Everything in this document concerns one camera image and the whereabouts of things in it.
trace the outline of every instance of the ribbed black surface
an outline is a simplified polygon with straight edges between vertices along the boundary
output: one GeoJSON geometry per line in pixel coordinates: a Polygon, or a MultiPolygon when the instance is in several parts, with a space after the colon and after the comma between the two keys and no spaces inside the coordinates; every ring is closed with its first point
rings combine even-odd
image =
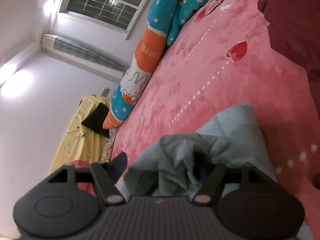
{"type": "Polygon", "coordinates": [[[229,240],[244,239],[225,229],[212,209],[186,197],[134,197],[110,207],[97,224],[72,240],[229,240]]]}

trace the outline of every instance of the window frame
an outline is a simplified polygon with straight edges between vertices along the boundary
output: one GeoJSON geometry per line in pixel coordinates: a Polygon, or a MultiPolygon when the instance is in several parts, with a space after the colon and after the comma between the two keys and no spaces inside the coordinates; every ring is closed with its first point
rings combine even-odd
{"type": "Polygon", "coordinates": [[[83,22],[83,23],[89,22],[89,23],[97,24],[97,25],[112,29],[114,31],[117,31],[117,32],[125,34],[125,40],[127,40],[129,35],[130,35],[130,33],[131,33],[131,31],[134,28],[139,16],[143,12],[143,9],[146,7],[146,5],[147,5],[149,0],[142,0],[139,6],[127,3],[125,1],[117,0],[117,1],[119,1],[121,3],[123,3],[123,4],[129,5],[129,6],[137,9],[126,30],[124,30],[124,29],[122,29],[120,27],[114,26],[113,24],[110,24],[110,23],[107,23],[107,22],[104,22],[104,21],[101,21],[101,20],[86,16],[86,15],[83,15],[83,14],[67,11],[67,7],[68,7],[68,4],[69,4],[69,1],[70,0],[61,0],[60,1],[57,16],[68,18],[68,19],[72,19],[72,20],[76,20],[76,21],[80,21],[80,22],[83,22]]]}

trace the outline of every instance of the rabbit ears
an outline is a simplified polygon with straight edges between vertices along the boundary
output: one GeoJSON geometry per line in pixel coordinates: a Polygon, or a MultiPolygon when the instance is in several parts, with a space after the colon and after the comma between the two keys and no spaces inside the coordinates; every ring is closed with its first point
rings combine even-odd
{"type": "Polygon", "coordinates": [[[132,76],[132,79],[131,79],[131,80],[132,80],[135,84],[137,84],[138,86],[142,87],[143,84],[146,82],[148,76],[145,75],[145,76],[143,76],[142,78],[140,78],[139,80],[138,80],[138,78],[139,78],[139,72],[137,71],[136,73],[134,73],[134,75],[132,76]]]}

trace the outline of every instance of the yellow cloth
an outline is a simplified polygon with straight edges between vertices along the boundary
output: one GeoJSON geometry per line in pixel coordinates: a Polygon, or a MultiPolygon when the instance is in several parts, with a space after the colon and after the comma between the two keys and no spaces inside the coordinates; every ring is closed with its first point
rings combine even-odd
{"type": "Polygon", "coordinates": [[[99,103],[109,107],[110,99],[94,95],[84,97],[60,143],[51,172],[74,160],[83,160],[89,163],[101,160],[103,148],[109,139],[81,124],[99,103]]]}

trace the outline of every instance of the red heart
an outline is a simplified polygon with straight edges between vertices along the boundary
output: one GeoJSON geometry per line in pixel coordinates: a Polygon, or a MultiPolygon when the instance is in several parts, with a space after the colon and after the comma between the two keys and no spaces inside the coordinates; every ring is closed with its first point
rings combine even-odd
{"type": "Polygon", "coordinates": [[[232,57],[232,61],[236,62],[241,60],[248,51],[248,43],[247,41],[240,42],[234,45],[227,52],[227,57],[232,57]]]}
{"type": "Polygon", "coordinates": [[[202,18],[204,17],[205,13],[206,13],[207,9],[204,8],[195,18],[195,22],[198,22],[200,20],[202,20],[202,18]]]}

